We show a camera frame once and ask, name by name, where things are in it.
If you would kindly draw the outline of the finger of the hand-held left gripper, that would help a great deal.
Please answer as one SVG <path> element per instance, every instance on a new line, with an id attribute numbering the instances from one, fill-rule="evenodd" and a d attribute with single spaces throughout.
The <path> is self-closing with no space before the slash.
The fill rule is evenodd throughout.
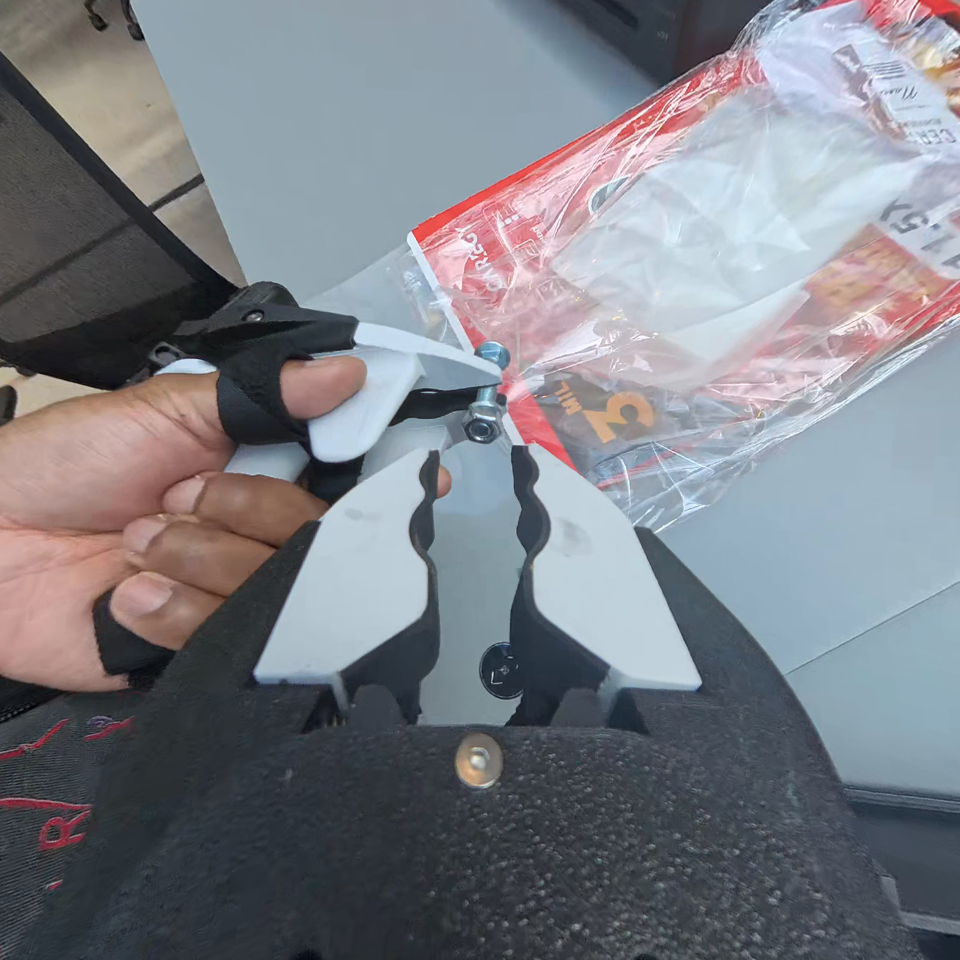
<path id="1" fill-rule="evenodd" d="M 366 364 L 366 386 L 454 391 L 502 382 L 495 362 L 398 328 L 359 322 L 353 343 Z"/>
<path id="2" fill-rule="evenodd" d="M 401 403 L 389 426 L 366 452 L 360 480 L 373 477 L 418 449 L 444 454 L 454 445 L 464 414 L 476 400 L 476 390 L 413 390 Z"/>

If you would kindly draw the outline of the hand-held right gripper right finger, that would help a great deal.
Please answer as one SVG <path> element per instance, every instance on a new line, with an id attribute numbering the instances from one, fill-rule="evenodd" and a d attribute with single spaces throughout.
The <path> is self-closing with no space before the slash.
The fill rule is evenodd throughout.
<path id="1" fill-rule="evenodd" d="M 703 680 L 629 519 L 543 447 L 510 451 L 525 556 L 510 608 L 517 725 L 546 726 L 586 693 L 601 723 L 622 693 L 693 693 Z"/>

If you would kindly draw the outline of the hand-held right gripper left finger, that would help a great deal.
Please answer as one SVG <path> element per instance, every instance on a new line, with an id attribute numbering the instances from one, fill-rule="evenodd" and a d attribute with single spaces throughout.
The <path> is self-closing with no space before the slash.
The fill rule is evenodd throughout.
<path id="1" fill-rule="evenodd" d="M 323 516 L 254 666 L 258 684 L 326 687 L 341 711 L 379 687 L 417 723 L 441 642 L 429 556 L 439 468 L 438 451 L 417 448 Z"/>

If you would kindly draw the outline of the silver hex bolt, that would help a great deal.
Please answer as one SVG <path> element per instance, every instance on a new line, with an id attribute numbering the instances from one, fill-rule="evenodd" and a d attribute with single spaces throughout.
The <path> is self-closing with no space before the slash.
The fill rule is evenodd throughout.
<path id="1" fill-rule="evenodd" d="M 503 372 L 505 371 L 511 362 L 511 354 L 509 349 L 498 342 L 486 341 L 482 342 L 475 348 L 474 354 L 498 367 L 498 369 Z M 492 402 L 497 401 L 499 403 L 499 387 L 498 386 L 487 386 L 478 389 L 474 402 Z"/>

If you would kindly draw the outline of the round black desk sticker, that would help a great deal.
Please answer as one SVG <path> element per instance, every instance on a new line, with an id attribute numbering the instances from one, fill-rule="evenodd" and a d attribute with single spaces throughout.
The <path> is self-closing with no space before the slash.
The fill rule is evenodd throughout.
<path id="1" fill-rule="evenodd" d="M 514 701 L 522 697 L 522 669 L 510 642 L 498 642 L 486 648 L 479 661 L 478 675 L 482 687 L 494 699 Z"/>

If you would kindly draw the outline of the grey desk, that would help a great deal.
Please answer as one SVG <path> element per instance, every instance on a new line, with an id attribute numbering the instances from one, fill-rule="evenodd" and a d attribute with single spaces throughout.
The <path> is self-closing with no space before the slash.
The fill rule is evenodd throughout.
<path id="1" fill-rule="evenodd" d="M 248 281 L 396 326 L 373 264 L 658 84 L 554 2 L 133 2 Z M 958 332 L 661 535 L 849 786 L 958 795 Z"/>

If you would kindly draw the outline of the person's left hand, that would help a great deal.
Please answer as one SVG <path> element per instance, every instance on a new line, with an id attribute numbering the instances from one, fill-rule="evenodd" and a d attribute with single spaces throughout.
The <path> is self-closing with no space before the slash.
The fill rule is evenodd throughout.
<path id="1" fill-rule="evenodd" d="M 218 386 L 217 373 L 157 375 L 2 427 L 3 679 L 125 689 L 100 654 L 99 598 L 120 627 L 179 651 L 330 510 L 299 484 L 225 472 Z"/>

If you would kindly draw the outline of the black mesh office chair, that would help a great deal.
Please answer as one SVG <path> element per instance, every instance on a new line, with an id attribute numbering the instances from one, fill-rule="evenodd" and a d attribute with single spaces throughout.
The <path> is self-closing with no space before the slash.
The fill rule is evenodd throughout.
<path id="1" fill-rule="evenodd" d="M 2 56 L 2 364 L 113 390 L 235 292 Z"/>

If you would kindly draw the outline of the clear plastic bag red insert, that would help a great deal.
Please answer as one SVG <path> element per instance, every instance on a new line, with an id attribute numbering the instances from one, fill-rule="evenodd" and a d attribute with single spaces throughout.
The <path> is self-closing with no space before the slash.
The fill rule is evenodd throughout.
<path id="1" fill-rule="evenodd" d="M 522 443 L 655 532 L 958 329 L 958 2 L 773 2 L 417 225 Z"/>

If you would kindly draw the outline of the black chair base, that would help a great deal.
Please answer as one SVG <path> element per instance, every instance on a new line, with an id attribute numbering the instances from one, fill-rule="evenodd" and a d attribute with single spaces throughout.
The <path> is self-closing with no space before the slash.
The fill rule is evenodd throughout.
<path id="1" fill-rule="evenodd" d="M 110 29 L 114 23 L 114 15 L 112 13 L 105 15 L 102 12 L 101 7 L 104 5 L 110 7 L 111 10 L 114 7 L 116 8 L 114 11 L 116 18 L 122 21 L 126 32 L 134 42 L 145 42 L 145 36 L 138 20 L 135 2 L 133 1 L 82 1 L 81 7 L 83 14 L 89 26 L 94 31 L 102 33 Z"/>

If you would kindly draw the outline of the person's black printed shirt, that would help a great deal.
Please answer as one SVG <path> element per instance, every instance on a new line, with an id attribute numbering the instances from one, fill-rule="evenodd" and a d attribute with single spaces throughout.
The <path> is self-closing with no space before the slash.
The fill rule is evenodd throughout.
<path id="1" fill-rule="evenodd" d="M 18 958 L 86 846 L 104 767 L 151 678 L 105 693 L 1 683 L 1 957 Z"/>

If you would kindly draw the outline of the dark box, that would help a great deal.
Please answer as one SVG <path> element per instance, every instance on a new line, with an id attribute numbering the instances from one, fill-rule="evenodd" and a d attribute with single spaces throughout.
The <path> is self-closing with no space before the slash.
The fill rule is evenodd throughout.
<path id="1" fill-rule="evenodd" d="M 559 2 L 661 84 L 728 51 L 765 5 L 765 1 Z"/>

